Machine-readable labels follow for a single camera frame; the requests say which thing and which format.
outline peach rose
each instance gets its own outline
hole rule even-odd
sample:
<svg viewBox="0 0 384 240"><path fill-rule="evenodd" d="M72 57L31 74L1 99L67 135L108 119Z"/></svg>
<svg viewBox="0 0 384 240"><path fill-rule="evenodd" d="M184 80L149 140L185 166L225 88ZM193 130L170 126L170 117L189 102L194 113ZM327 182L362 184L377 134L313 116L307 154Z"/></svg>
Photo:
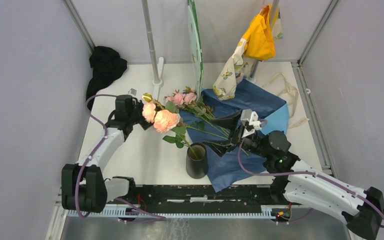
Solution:
<svg viewBox="0 0 384 240"><path fill-rule="evenodd" d="M173 97L172 97L172 102L174 103L174 105L176 106L182 106L184 101L183 101L183 97L185 95L181 92L178 92L176 93Z"/></svg>
<svg viewBox="0 0 384 240"><path fill-rule="evenodd" d="M183 98L183 103L185 105L189 105L192 103L192 101L195 101L197 99L197 95L193 92L189 92L188 94L186 94Z"/></svg>
<svg viewBox="0 0 384 240"><path fill-rule="evenodd" d="M154 119L154 128L159 133L165 133L176 127L180 121L180 115L171 113L167 109L158 111Z"/></svg>
<svg viewBox="0 0 384 240"><path fill-rule="evenodd" d="M142 109L142 116L145 118L145 120L148 122L148 123L153 123L154 122L154 117L155 117L155 104L153 101L150 101L150 102L147 102L145 103L145 105L143 105L143 109Z"/></svg>

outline gray wall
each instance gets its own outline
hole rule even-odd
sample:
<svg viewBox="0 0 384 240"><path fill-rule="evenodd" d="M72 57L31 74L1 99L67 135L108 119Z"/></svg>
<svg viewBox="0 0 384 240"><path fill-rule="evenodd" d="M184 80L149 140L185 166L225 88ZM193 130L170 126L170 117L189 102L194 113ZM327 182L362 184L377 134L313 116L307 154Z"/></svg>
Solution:
<svg viewBox="0 0 384 240"><path fill-rule="evenodd" d="M384 1L340 1L303 69L339 178L384 194Z"/></svg>
<svg viewBox="0 0 384 240"><path fill-rule="evenodd" d="M280 0L284 39L276 60L297 60L330 0ZM130 63L150 63L140 0L73 0L96 45L109 46ZM149 0L157 57L191 62L187 0ZM260 11L263 0L195 0L205 62L225 62Z"/></svg>
<svg viewBox="0 0 384 240"><path fill-rule="evenodd" d="M0 240L45 237L92 72L62 0L0 0Z"/></svg>

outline white cloth with print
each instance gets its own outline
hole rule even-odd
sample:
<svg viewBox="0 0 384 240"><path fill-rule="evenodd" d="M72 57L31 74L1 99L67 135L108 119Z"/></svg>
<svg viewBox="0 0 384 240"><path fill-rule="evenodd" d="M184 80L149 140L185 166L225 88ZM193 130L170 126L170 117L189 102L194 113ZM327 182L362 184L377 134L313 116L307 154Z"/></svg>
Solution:
<svg viewBox="0 0 384 240"><path fill-rule="evenodd" d="M244 57L244 47L247 40L241 38L234 53L227 60L212 89L220 100L235 97L236 85L251 73L255 59Z"/></svg>

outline blue cloth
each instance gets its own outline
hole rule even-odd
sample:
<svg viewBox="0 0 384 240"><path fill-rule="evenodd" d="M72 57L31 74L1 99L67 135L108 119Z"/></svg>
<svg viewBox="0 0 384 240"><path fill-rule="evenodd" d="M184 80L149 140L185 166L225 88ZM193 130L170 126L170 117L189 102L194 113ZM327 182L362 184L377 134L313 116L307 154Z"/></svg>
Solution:
<svg viewBox="0 0 384 240"><path fill-rule="evenodd" d="M235 98L220 101L214 94L212 89L206 89L202 92L203 101L205 104L214 107L213 114L216 118L227 117L244 109L252 109L260 118L267 120L267 125L264 129L270 133L272 130L285 131L288 126L288 106L286 101L280 97L273 95L253 83L243 80L236 86ZM186 111L180 111L180 116L187 124L193 125L193 122L201 121L200 118ZM205 131L224 136L221 132L214 129L208 123L205 123ZM204 133L194 129L187 129L187 132L194 143L199 143L204 140L223 140L218 136ZM244 172L238 163L238 151L235 149L226 153L223 157L219 157L208 146L206 147L208 155L208 178L216 192L219 192L232 183L249 178L251 175ZM261 173L265 170L263 163L265 158L257 156L249 152L247 156L241 152L240 159L243 166L251 172Z"/></svg>

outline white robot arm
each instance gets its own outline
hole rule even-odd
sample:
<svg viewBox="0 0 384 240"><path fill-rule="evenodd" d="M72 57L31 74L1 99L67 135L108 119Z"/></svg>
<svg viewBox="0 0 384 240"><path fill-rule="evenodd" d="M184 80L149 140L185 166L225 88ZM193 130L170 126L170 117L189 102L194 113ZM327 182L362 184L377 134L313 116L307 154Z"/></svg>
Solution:
<svg viewBox="0 0 384 240"><path fill-rule="evenodd" d="M134 186L132 178L113 177L105 181L102 173L135 124L144 130L152 126L142 116L143 107L144 104L131 95L116 96L115 110L108 117L95 147L75 164L62 168L61 202L65 209L100 213L107 202L125 196L129 186Z"/></svg>
<svg viewBox="0 0 384 240"><path fill-rule="evenodd" d="M270 185L270 196L275 201L302 204L329 214L367 240L376 239L379 228L384 228L384 197L380 190L351 186L314 169L289 152L291 143L281 131L258 136L256 131L262 123L256 112L246 109L211 122L230 129L228 140L204 141L216 154L223 156L239 146L266 159L263 165L269 173L253 173L244 168L238 153L239 165L245 172L276 177Z"/></svg>

